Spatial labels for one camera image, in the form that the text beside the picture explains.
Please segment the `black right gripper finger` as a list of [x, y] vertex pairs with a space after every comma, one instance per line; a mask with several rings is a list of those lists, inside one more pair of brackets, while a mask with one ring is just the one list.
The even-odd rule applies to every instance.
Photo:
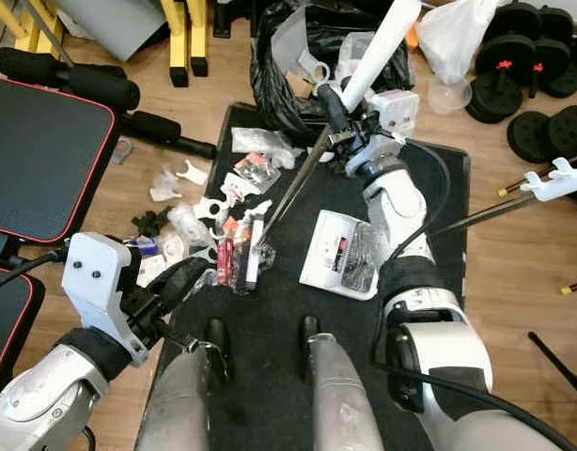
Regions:
[[324, 115], [327, 116], [330, 130], [328, 134], [337, 134], [342, 132], [352, 132], [351, 113], [346, 108], [341, 94], [335, 91], [332, 85], [322, 85], [316, 90], [316, 98], [324, 108]]

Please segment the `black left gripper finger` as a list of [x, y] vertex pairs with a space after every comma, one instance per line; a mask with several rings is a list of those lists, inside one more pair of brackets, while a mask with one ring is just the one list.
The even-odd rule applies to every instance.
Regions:
[[169, 266], [167, 270], [149, 283], [149, 291], [156, 295], [185, 295], [194, 287], [206, 270], [212, 270], [214, 262], [204, 257], [187, 257]]
[[174, 310], [178, 309], [182, 304], [185, 304], [186, 301], [189, 301], [190, 298], [198, 291], [201, 291], [201, 289], [215, 285], [216, 280], [217, 271], [215, 268], [212, 268], [212, 270], [206, 270], [201, 278], [195, 282], [194, 287], [190, 288], [190, 291], [186, 292], [185, 295], [163, 295], [164, 312], [174, 312]]

